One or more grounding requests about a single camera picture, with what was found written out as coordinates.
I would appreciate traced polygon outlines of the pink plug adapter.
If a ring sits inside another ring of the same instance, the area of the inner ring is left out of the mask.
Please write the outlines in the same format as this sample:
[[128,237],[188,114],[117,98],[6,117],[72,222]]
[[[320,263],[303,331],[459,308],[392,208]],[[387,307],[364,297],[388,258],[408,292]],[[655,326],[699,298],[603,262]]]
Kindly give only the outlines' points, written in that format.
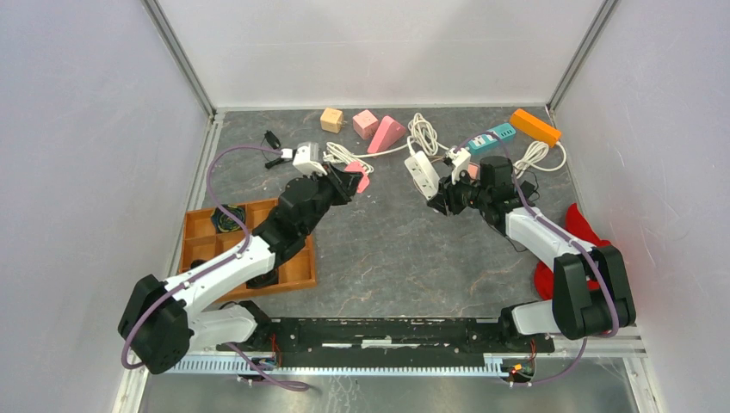
[[368,169],[365,168],[360,162],[353,161],[349,163],[344,168],[344,171],[360,175],[360,181],[358,182],[356,190],[358,194],[362,194],[368,188],[370,183]]

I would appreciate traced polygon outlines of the salmon usb charger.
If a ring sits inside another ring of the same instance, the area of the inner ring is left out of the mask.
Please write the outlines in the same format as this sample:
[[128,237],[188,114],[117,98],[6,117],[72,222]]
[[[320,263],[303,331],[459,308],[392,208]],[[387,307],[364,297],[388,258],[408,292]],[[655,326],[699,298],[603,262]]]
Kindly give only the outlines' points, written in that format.
[[470,163],[467,168],[467,172],[472,180],[479,180],[479,165],[476,163]]

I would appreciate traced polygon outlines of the pink cube adapter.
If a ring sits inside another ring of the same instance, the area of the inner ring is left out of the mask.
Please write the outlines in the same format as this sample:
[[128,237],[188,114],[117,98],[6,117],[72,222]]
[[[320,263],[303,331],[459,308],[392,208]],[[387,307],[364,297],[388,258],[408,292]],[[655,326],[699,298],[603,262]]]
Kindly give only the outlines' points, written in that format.
[[352,117],[352,126],[358,136],[370,140],[376,133],[380,120],[368,109],[362,110]]

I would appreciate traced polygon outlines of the beige cube adapter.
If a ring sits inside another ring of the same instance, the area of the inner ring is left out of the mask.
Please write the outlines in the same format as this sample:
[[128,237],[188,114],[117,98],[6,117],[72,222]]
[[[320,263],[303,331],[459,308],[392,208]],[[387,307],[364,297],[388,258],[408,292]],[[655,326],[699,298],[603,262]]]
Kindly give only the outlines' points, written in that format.
[[325,108],[320,115],[320,127],[328,133],[340,133],[344,124],[343,111]]

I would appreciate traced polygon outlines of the pink triangular power strip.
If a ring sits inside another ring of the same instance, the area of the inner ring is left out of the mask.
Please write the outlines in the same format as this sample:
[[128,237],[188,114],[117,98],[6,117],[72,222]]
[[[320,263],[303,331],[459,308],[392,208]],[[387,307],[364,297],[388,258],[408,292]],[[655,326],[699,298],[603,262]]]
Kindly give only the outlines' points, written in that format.
[[405,127],[393,117],[386,115],[380,121],[367,149],[369,156],[388,153],[405,136]]

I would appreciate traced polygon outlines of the teal power strip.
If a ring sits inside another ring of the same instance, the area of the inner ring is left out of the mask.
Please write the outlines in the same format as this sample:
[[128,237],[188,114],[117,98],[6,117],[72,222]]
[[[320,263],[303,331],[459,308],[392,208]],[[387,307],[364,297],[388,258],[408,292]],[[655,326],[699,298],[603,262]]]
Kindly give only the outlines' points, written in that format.
[[513,139],[516,133],[516,129],[510,123],[503,123],[474,136],[467,142],[467,148],[473,156],[476,156],[499,146],[499,141],[507,142]]

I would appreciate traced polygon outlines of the black power adapter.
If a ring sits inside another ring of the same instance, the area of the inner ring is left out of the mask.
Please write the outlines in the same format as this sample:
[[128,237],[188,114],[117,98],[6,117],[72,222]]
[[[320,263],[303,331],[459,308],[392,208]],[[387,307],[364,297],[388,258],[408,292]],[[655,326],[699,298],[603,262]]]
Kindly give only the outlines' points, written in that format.
[[519,188],[526,200],[530,200],[530,197],[538,192],[538,186],[529,181],[521,182]]

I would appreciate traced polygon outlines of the orange power strip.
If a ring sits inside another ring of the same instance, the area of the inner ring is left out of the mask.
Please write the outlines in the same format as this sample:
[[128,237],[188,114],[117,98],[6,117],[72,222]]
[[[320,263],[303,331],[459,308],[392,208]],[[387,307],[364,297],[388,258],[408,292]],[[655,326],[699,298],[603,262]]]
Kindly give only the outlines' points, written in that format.
[[547,144],[550,148],[560,142],[561,131],[522,108],[518,108],[510,116],[509,123],[532,139]]

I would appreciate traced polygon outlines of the white power strip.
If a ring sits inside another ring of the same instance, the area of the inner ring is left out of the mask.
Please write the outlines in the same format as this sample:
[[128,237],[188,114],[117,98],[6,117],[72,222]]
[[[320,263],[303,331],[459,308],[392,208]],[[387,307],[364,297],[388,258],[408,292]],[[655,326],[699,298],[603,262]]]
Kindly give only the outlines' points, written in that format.
[[427,155],[423,151],[414,152],[404,165],[422,196],[426,200],[434,198],[438,192],[439,176]]

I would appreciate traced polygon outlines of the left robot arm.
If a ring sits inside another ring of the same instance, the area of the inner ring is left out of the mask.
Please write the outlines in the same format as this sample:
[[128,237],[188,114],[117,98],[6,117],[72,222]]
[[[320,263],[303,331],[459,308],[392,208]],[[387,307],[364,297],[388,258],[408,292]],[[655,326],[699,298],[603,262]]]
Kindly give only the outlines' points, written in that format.
[[364,174],[330,163],[322,170],[320,175],[290,181],[267,218],[227,252],[165,280],[153,274],[138,280],[118,325],[124,340],[122,366],[160,374],[193,347],[241,342],[249,350],[264,348],[270,327],[246,307],[217,311],[207,307],[233,288],[288,262],[332,207],[352,201]]

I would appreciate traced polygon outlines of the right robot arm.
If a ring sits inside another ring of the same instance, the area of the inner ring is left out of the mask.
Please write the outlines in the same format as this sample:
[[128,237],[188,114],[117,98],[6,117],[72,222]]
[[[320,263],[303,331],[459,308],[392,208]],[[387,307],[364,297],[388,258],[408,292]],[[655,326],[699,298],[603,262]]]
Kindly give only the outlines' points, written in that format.
[[616,333],[636,320],[633,294],[622,253],[596,246],[548,219],[528,199],[529,182],[518,182],[506,157],[485,157],[479,178],[460,166],[440,177],[432,166],[417,187],[432,209],[457,215],[466,208],[545,264],[554,276],[551,299],[503,310],[499,344],[518,351],[532,335],[561,334],[570,340]]

